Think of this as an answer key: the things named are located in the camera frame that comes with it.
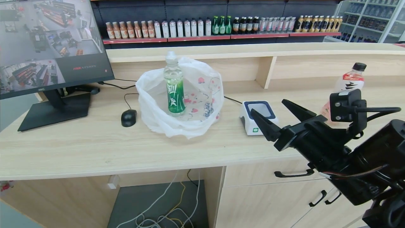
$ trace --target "computer monitor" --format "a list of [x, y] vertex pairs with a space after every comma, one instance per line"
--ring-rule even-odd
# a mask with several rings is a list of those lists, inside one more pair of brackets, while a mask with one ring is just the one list
[[0, 99], [43, 92], [18, 131], [87, 116], [90, 94], [58, 89], [113, 80], [90, 0], [0, 3]]

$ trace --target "green bottle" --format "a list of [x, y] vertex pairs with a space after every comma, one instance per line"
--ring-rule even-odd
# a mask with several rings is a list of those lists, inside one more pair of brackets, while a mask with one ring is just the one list
[[214, 16], [214, 21], [212, 22], [212, 34], [218, 35], [220, 32], [220, 27], [218, 26], [218, 16]]
[[220, 21], [220, 34], [225, 35], [225, 17], [221, 16], [221, 21]]
[[225, 33], [230, 34], [232, 32], [232, 25], [230, 24], [231, 16], [228, 16], [228, 24], [226, 25], [225, 28]]
[[174, 52], [167, 52], [163, 77], [166, 80], [168, 109], [172, 116], [181, 116], [185, 111], [183, 72]]

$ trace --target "countertop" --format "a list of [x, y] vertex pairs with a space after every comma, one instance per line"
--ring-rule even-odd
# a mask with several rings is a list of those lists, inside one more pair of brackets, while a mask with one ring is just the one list
[[[272, 80], [268, 90], [255, 81], [226, 82], [226, 96], [240, 101], [267, 100], [279, 126], [298, 120], [281, 104], [289, 99], [314, 112], [327, 102], [335, 78]], [[369, 107], [405, 108], [403, 77], [369, 77], [363, 98]], [[138, 111], [137, 123], [121, 126], [128, 109], [124, 94], [134, 90], [102, 88], [92, 97], [89, 115], [26, 132], [17, 132], [24, 116], [0, 133], [0, 180], [52, 179], [226, 166], [299, 156], [294, 149], [282, 152], [263, 136], [246, 136], [239, 120], [241, 105], [225, 100], [220, 120], [203, 136], [187, 140], [167, 138], [150, 131], [141, 120], [138, 95], [128, 95]], [[383, 116], [369, 123], [354, 148], [393, 118], [405, 120], [405, 112]]]

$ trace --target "white plastic bag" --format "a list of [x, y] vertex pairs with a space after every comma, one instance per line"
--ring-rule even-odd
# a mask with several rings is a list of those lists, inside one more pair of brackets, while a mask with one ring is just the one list
[[224, 104], [221, 75], [208, 64], [190, 58], [179, 59], [184, 75], [184, 115], [169, 115], [163, 69], [145, 72], [136, 83], [142, 121], [167, 137], [201, 136], [219, 119]]

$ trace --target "green glass bottle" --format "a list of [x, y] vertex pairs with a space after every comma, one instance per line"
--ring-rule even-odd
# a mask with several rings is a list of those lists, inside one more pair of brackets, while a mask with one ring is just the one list
[[225, 33], [230, 34], [232, 32], [232, 25], [230, 24], [231, 16], [228, 16], [228, 23], [225, 28]]
[[220, 32], [220, 27], [218, 26], [218, 16], [214, 16], [214, 21], [212, 22], [212, 34], [218, 35]]
[[221, 16], [221, 21], [220, 21], [220, 34], [225, 35], [225, 17]]

